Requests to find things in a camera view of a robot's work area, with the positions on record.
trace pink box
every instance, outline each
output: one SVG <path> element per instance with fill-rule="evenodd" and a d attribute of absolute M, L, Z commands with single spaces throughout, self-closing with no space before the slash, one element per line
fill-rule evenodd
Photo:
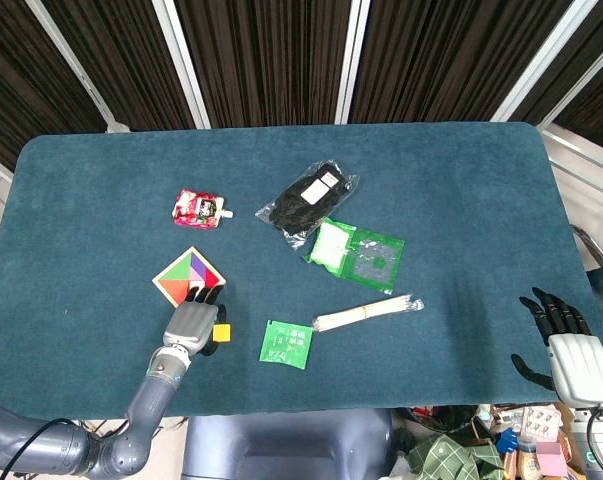
<path fill-rule="evenodd" d="M 537 442 L 537 460 L 544 477 L 568 476 L 568 466 L 560 443 Z"/>

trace curtain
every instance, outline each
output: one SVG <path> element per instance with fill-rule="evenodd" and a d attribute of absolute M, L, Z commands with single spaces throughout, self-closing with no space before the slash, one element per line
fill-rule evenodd
<path fill-rule="evenodd" d="M 118 122 L 195 128 L 151 0 L 43 0 Z"/>
<path fill-rule="evenodd" d="M 489 120 L 570 0 L 373 0 L 350 121 Z"/>
<path fill-rule="evenodd" d="M 603 0 L 599 0 L 521 102 L 511 120 L 533 125 L 541 122 L 602 52 Z"/>
<path fill-rule="evenodd" d="M 178 0 L 213 127 L 333 123 L 349 0 Z"/>
<path fill-rule="evenodd" d="M 0 162 L 31 138 L 103 132 L 99 111 L 25 2 L 0 1 Z"/>
<path fill-rule="evenodd" d="M 561 112 L 555 123 L 603 147 L 603 68 Z"/>

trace robot finger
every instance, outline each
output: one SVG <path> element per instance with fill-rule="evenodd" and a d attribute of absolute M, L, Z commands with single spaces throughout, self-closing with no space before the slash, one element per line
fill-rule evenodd
<path fill-rule="evenodd" d="M 577 321 L 575 320 L 574 315 L 572 315 L 570 307 L 555 295 L 550 294 L 550 298 L 559 309 L 559 312 L 561 312 L 561 316 L 563 317 L 563 322 L 568 330 L 568 333 L 579 333 Z"/>
<path fill-rule="evenodd" d="M 205 297 L 208 296 L 208 293 L 210 293 L 210 288 L 209 287 L 203 287 L 201 290 L 199 290 L 199 293 L 197 294 L 197 296 L 194 299 L 194 301 L 197 302 L 197 303 L 203 303 L 205 301 Z"/>
<path fill-rule="evenodd" d="M 537 324 L 537 328 L 539 329 L 539 333 L 543 337 L 543 343 L 549 345 L 548 337 L 553 333 L 556 333 L 552 330 L 552 326 L 550 325 L 550 321 L 548 320 L 545 311 L 534 301 L 530 300 L 527 297 L 519 297 L 519 301 L 530 310 L 532 316 L 534 317 L 534 321 Z"/>
<path fill-rule="evenodd" d="M 537 287 L 532 288 L 532 293 L 534 293 L 536 297 L 541 300 L 541 304 L 545 308 L 545 313 L 550 319 L 554 333 L 565 333 L 566 328 L 563 318 L 561 317 L 561 312 L 552 301 L 550 295 Z"/>
<path fill-rule="evenodd" d="M 579 327 L 579 333 L 582 333 L 584 335 L 592 335 L 592 332 L 590 331 L 590 327 L 588 327 L 588 324 L 585 321 L 585 319 L 583 318 L 583 316 L 581 315 L 581 312 L 579 312 L 576 308 L 571 307 L 569 305 L 568 305 L 568 308 L 570 308 L 570 311 L 572 312 L 572 315 L 574 316 L 574 319 L 577 322 L 577 326 Z"/>
<path fill-rule="evenodd" d="M 529 382 L 536 383 L 537 385 L 547 390 L 550 390 L 552 392 L 555 391 L 554 383 L 552 382 L 552 377 L 535 372 L 530 367 L 528 367 L 528 365 L 525 363 L 525 360 L 523 360 L 523 358 L 521 358 L 516 353 L 510 355 L 510 360 L 512 360 L 514 368 L 517 369 L 517 372 L 519 372 L 519 374 L 523 378 L 525 378 Z"/>
<path fill-rule="evenodd" d="M 190 290 L 188 290 L 188 294 L 185 297 L 185 301 L 192 302 L 194 300 L 194 297 L 197 296 L 198 291 L 199 291 L 199 287 L 192 287 Z"/>
<path fill-rule="evenodd" d="M 219 293 L 221 293 L 221 290 L 223 290 L 223 287 L 223 285 L 215 285 L 214 287 L 209 289 L 209 292 L 207 293 L 205 299 L 205 303 L 209 305 L 214 305 L 214 302 L 217 301 L 217 297 L 219 296 Z"/>

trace green paper sachet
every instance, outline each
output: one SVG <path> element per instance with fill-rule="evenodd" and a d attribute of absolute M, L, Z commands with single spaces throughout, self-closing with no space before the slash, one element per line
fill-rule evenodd
<path fill-rule="evenodd" d="M 307 260 L 330 273 L 388 295 L 394 289 L 405 242 L 326 218 Z"/>
<path fill-rule="evenodd" d="M 284 363 L 304 370 L 311 341 L 311 327 L 269 320 L 259 360 Z"/>

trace blue toy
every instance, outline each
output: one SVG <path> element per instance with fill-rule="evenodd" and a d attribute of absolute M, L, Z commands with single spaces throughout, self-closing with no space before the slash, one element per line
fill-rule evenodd
<path fill-rule="evenodd" d="M 497 451 L 499 453 L 514 452 L 519 446 L 517 435 L 511 428 L 504 430 L 497 442 Z"/>

